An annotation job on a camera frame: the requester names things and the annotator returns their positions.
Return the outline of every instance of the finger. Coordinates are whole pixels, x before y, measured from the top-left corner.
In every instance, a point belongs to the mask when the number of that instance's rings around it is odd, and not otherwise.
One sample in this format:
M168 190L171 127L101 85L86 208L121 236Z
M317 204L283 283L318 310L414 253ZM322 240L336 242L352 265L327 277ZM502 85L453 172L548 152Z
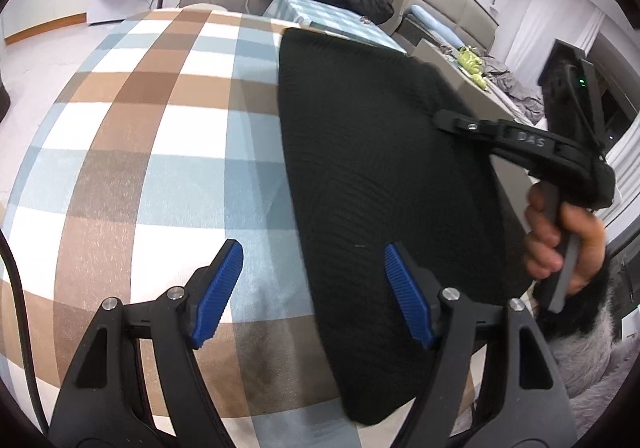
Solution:
M524 239L527 253L543 268L551 272L559 271L564 264L564 258L556 250L543 244L533 234Z
M551 270L540 266L529 253L524 255L524 267L532 278L536 280L544 280L551 276Z
M529 204L533 206L536 211L543 211L545 209L545 197L542 193L540 183L536 183L529 190Z
M604 223L590 211L563 203L560 208L562 226L578 234L584 246L603 247L606 244Z
M524 216L529 226L531 226L531 231L536 235L538 240L550 248L555 248L560 244L560 230L546 218L544 213L536 211L533 206L527 206Z
M566 288L566 293L569 296L573 296L574 294L582 291L587 284L588 282L586 282L583 278L574 276L569 282L569 287Z

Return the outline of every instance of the plaid bedsheet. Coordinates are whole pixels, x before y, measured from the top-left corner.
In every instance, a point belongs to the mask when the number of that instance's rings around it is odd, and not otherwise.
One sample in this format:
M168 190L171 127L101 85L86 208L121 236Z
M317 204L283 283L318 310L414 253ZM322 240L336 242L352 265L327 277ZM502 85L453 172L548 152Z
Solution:
M104 298L155 299L236 238L244 269L196 358L237 446L385 448L398 432L407 407L370 428L345 418L316 331L277 115L287 27L143 13L113 29L42 122L2 228L49 417ZM33 418L4 270L0 292L0 375ZM171 431L149 340L142 353L154 418Z
M264 15L345 36L363 43L406 51L376 24L353 11L314 0L273 0Z

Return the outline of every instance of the black fabric pad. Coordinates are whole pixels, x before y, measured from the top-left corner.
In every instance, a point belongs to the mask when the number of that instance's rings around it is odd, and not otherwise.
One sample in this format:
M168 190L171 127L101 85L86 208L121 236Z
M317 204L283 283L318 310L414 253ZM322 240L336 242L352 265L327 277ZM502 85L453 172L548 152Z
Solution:
M322 345L348 417L375 424L415 397L433 361L386 280L385 246L401 240L443 286L504 304L529 285L516 260L524 233L487 149L434 128L440 108L469 111L430 65L290 29L278 106ZM505 216L520 242L509 262Z

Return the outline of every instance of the pillow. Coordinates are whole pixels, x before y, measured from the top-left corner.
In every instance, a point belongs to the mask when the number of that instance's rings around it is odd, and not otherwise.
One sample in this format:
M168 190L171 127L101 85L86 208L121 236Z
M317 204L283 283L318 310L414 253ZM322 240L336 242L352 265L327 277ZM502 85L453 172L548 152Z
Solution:
M414 16L420 20L427 28L434 30L441 37L449 42L456 49L460 49L465 46L465 43L460 40L460 37L455 34L449 27L442 22L437 21L433 16L426 12L421 6L416 4L411 6L411 12Z

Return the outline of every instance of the white curtain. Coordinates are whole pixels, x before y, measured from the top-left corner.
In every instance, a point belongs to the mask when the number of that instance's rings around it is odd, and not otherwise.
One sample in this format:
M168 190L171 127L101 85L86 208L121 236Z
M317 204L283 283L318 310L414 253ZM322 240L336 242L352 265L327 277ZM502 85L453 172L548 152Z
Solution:
M616 198L597 215L607 226L610 242L640 215L640 115L609 151L607 162L616 172Z
M537 88L554 41L588 53L603 20L604 13L588 0L531 0L505 63L523 84Z

